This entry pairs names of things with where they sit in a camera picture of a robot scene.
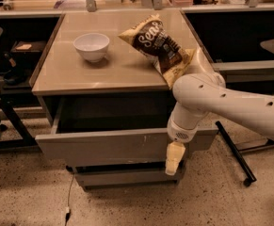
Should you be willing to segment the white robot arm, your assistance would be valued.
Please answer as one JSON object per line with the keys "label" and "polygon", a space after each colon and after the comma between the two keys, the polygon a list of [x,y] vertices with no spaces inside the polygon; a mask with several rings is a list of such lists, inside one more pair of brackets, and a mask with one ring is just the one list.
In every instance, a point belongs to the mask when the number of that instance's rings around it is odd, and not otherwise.
{"label": "white robot arm", "polygon": [[168,121],[169,138],[187,143],[208,113],[274,140],[274,96],[227,89],[219,73],[191,73],[172,87],[176,105]]}

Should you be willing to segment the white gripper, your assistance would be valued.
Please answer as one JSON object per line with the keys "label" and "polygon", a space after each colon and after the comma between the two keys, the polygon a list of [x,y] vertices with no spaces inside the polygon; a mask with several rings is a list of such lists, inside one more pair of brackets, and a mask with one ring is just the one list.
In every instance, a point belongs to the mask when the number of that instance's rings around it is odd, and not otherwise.
{"label": "white gripper", "polygon": [[169,138],[173,140],[167,147],[165,173],[173,176],[185,154],[185,145],[195,136],[198,127],[198,120],[174,119],[168,121],[167,131]]}

